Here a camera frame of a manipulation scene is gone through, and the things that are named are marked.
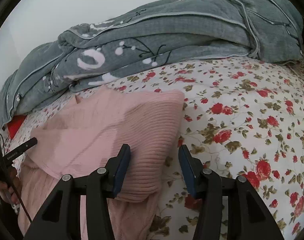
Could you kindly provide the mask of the person's left hand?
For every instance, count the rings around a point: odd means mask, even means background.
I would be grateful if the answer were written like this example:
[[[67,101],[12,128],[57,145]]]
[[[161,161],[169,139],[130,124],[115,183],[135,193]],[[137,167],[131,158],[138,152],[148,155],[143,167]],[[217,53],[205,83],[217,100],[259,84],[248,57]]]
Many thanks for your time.
[[[21,194],[21,181],[20,179],[15,176],[12,179],[12,183],[17,189],[17,192]],[[3,201],[9,204],[16,204],[18,205],[20,203],[19,198],[17,194],[14,192],[14,189],[10,186],[8,186],[5,182],[0,181],[0,197]]]

